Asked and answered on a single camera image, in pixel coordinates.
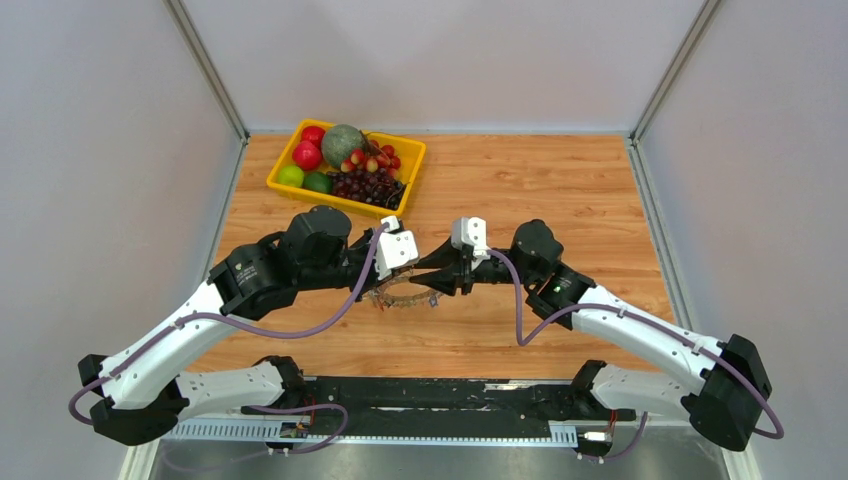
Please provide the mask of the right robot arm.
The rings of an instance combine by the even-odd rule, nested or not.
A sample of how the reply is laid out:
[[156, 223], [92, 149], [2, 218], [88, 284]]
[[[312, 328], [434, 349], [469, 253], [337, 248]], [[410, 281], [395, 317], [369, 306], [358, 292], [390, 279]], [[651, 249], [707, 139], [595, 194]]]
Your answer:
[[743, 451], [759, 435], [779, 440], [785, 429], [769, 404], [772, 386], [756, 345], [692, 332], [637, 308], [572, 269], [563, 245], [540, 219], [521, 224], [507, 249], [486, 243], [485, 222], [463, 217], [451, 236], [417, 263], [411, 282], [453, 296], [477, 284], [510, 284], [515, 336], [528, 345], [559, 325], [607, 341], [657, 367], [628, 370], [588, 361], [572, 380], [571, 403], [584, 417], [605, 409], [634, 410], [687, 421], [726, 450]]

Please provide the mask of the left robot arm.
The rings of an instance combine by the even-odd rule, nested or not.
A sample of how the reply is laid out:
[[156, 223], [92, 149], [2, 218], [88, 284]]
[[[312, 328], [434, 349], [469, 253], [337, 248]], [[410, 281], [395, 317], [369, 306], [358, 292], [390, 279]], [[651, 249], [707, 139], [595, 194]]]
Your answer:
[[296, 215], [287, 229], [235, 248], [215, 265], [194, 293], [140, 340], [111, 355], [91, 354], [78, 364], [81, 391], [95, 394], [88, 412], [73, 396], [78, 422], [127, 446], [169, 433], [179, 423], [229, 409], [303, 415], [304, 378], [288, 357], [213, 373], [189, 367], [237, 331], [270, 337], [259, 321], [290, 307], [300, 293], [345, 289], [348, 311], [362, 295], [415, 263], [414, 236], [389, 216], [357, 241], [340, 210], [316, 206]]

